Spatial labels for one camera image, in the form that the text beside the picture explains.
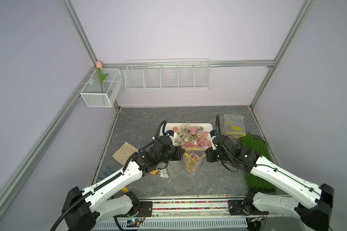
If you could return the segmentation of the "cookie ziploc bag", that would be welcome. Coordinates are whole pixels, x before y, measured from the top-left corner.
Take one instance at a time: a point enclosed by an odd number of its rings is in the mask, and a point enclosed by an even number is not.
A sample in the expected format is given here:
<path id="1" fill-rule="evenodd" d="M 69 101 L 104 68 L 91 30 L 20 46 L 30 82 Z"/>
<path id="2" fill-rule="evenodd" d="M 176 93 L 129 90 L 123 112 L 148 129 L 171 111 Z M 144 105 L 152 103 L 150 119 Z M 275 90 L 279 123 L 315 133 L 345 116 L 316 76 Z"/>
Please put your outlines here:
<path id="1" fill-rule="evenodd" d="M 224 114 L 222 132 L 236 138 L 246 136 L 244 116 L 238 114 Z"/>
<path id="2" fill-rule="evenodd" d="M 187 149 L 183 158 L 185 169 L 190 174 L 194 175 L 202 161 L 206 158 L 206 153 L 201 149 Z"/>
<path id="3" fill-rule="evenodd" d="M 159 176 L 161 178 L 173 178 L 177 177 L 180 172 L 180 163 L 171 161 L 167 163 L 158 164 L 157 168 L 150 172 L 152 175 Z"/>

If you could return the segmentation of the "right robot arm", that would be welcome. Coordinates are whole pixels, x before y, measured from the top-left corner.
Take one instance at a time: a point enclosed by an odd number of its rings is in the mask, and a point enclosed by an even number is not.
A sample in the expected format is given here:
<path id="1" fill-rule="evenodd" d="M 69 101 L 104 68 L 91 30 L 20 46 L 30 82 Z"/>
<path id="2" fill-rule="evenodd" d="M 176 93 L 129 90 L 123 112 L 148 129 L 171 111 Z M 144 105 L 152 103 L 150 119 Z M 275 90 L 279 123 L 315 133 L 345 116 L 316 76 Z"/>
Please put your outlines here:
<path id="1" fill-rule="evenodd" d="M 207 162 L 219 161 L 227 170 L 243 170 L 257 176 L 289 195 L 287 199 L 257 191 L 249 191 L 241 203 L 229 202 L 231 215 L 267 215 L 277 213 L 294 217 L 314 231 L 330 231 L 334 189 L 327 185 L 310 183 L 269 161 L 257 151 L 238 147 L 220 130 L 210 132 L 212 146 L 205 153 Z"/>

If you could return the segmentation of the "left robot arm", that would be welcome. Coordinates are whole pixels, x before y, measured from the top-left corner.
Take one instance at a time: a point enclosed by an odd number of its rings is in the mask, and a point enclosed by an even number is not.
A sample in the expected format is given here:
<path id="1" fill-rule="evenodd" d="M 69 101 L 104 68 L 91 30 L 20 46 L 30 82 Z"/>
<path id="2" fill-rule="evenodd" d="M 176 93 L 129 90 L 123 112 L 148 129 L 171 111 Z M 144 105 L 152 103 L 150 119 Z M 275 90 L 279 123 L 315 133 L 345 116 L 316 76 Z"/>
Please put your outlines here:
<path id="1" fill-rule="evenodd" d="M 167 121 L 162 121 L 152 141 L 131 154 L 120 170 L 92 186 L 72 188 L 51 230 L 65 221 L 70 231 L 90 231 L 102 218 L 135 215 L 140 201 L 133 192 L 115 199 L 118 205 L 111 210 L 107 210 L 104 203 L 128 184 L 157 170 L 160 164 L 181 160 L 185 149 L 174 144 L 175 132 L 166 130 L 166 125 Z"/>

